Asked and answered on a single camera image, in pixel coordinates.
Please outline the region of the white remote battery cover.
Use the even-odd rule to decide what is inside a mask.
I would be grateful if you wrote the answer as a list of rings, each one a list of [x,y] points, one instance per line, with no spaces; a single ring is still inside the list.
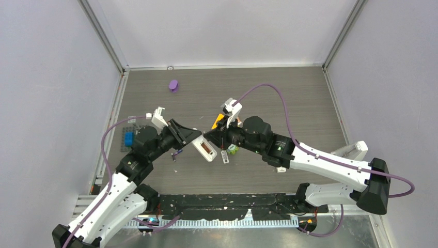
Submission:
[[[229,163],[228,153],[226,150],[221,151],[221,157],[224,164]]]

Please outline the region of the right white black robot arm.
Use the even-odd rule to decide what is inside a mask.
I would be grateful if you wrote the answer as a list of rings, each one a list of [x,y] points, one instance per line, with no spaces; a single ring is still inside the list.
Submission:
[[[388,167],[382,159],[357,161],[318,151],[274,133],[271,125],[258,116],[244,120],[242,127],[236,121],[228,126],[220,120],[205,138],[217,148],[235,145],[257,153],[273,167],[307,171],[335,180],[323,185],[301,183],[294,199],[301,212],[321,205],[355,204],[369,213],[387,214],[391,179],[383,175],[388,173]]]

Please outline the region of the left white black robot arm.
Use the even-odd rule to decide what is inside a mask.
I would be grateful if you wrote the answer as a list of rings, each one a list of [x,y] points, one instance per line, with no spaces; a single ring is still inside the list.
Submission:
[[[54,228],[55,247],[105,247],[134,217],[143,212],[154,213],[159,205],[158,193],[143,184],[153,170],[154,160],[201,136],[201,131],[173,119],[161,131],[151,126],[141,128],[102,192],[67,226],[59,224]]]

